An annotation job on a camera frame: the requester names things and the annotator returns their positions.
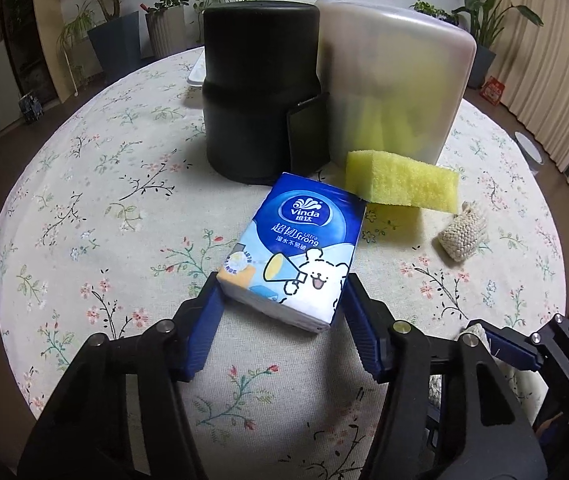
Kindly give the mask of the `small blue Vinda tissue pack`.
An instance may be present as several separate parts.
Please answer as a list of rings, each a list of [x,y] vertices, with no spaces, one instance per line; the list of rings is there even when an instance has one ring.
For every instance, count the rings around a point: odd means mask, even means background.
[[[281,174],[217,272],[225,295],[320,333],[342,296],[365,201],[327,183]]]

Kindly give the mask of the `white knitted scrubber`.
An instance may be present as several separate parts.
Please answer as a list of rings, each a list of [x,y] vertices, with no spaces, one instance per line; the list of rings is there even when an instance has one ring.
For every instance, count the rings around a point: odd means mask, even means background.
[[[437,240],[456,263],[474,256],[479,246],[488,240],[488,220],[484,208],[476,202],[464,202],[460,214],[438,233]]]

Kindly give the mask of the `large yellow rectangular sponge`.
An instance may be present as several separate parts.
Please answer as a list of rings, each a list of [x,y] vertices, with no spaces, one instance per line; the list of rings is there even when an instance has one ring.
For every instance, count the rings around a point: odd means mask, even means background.
[[[458,212],[459,174],[385,151],[347,154],[345,188],[368,203]]]

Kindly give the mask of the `white plastic tray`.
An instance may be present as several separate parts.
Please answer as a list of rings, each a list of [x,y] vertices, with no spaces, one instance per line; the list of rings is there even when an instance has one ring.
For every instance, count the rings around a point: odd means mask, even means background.
[[[206,77],[206,62],[205,62],[205,52],[202,51],[187,78],[188,85],[194,88],[201,88],[204,84]]]

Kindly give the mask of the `floral tablecloth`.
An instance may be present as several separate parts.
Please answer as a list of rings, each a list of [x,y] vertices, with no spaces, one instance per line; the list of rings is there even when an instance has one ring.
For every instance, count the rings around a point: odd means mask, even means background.
[[[0,214],[0,330],[22,396],[42,414],[86,338],[132,336],[172,316],[222,265],[267,188],[220,177],[205,156],[198,52],[166,58],[91,99],[26,167]],[[422,332],[473,318],[522,333],[566,304],[562,248],[519,147],[463,103],[438,159],[483,207],[488,240],[441,252],[437,211],[371,208],[354,270]],[[225,310],[206,365],[181,389],[213,479],[354,479],[385,397],[345,321],[305,333]]]

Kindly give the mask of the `grey cylindrical bin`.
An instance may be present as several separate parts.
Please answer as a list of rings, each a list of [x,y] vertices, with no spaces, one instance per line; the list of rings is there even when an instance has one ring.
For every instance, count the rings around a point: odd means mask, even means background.
[[[545,156],[543,156],[537,143],[527,133],[516,131],[514,140],[519,146],[531,174],[536,177],[545,164]]]

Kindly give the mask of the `black cylindrical appliance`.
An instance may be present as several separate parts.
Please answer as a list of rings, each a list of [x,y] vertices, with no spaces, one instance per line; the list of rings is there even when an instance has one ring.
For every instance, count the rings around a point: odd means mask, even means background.
[[[255,0],[203,13],[206,156],[222,176],[271,185],[330,159],[327,92],[317,75],[320,12]]]

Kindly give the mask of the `translucent plastic container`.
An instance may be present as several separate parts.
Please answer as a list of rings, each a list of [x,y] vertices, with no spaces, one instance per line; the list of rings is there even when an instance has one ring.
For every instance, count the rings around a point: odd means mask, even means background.
[[[330,156],[391,152],[435,164],[467,88],[476,42],[410,9],[317,0],[318,75],[329,95]]]

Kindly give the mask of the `red sign on floor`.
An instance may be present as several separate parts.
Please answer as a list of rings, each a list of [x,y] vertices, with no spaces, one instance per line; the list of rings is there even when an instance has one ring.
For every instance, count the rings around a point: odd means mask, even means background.
[[[505,85],[496,77],[489,76],[479,94],[485,101],[497,106],[501,102],[503,92],[505,92]]]

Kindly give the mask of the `blue patterned box on floor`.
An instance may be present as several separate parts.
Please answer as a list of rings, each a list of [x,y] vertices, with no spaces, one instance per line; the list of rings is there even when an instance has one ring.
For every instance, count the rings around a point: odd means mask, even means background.
[[[37,122],[44,114],[42,103],[38,100],[38,97],[34,95],[33,91],[27,92],[24,96],[21,96],[21,99],[19,100],[19,108],[26,124]]]

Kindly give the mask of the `tall plant in dark pot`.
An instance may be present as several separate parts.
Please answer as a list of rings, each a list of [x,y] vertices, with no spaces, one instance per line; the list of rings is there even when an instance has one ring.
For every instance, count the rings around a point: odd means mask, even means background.
[[[139,13],[124,14],[122,0],[94,0],[104,22],[88,30],[88,37],[106,76],[114,84],[141,66]]]

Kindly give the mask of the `small plant on console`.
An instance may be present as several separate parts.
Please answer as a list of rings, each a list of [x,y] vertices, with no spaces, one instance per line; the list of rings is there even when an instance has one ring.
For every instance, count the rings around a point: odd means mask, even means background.
[[[459,25],[459,18],[457,15],[452,14],[444,9],[437,8],[437,6],[434,6],[434,4],[429,3],[425,0],[415,0],[410,7],[415,12],[429,15],[431,18],[437,18],[437,20],[452,24],[453,26]]]

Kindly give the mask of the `plant in white ribbed pot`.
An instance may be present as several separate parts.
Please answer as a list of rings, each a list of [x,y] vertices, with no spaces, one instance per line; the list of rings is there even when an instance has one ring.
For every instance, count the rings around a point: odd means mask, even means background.
[[[167,58],[187,49],[185,7],[188,4],[188,0],[158,0],[153,6],[140,4],[155,58]]]

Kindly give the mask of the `large-leaf plant in dark pot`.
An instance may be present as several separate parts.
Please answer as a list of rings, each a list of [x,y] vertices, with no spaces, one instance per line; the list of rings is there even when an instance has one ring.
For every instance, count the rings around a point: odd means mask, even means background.
[[[505,0],[463,0],[462,6],[451,11],[452,15],[465,14],[469,19],[470,35],[476,42],[475,58],[469,78],[469,87],[479,89],[484,84],[496,53],[493,44],[505,30],[505,18],[516,11],[531,24],[542,27],[538,13],[526,4],[506,3]]]

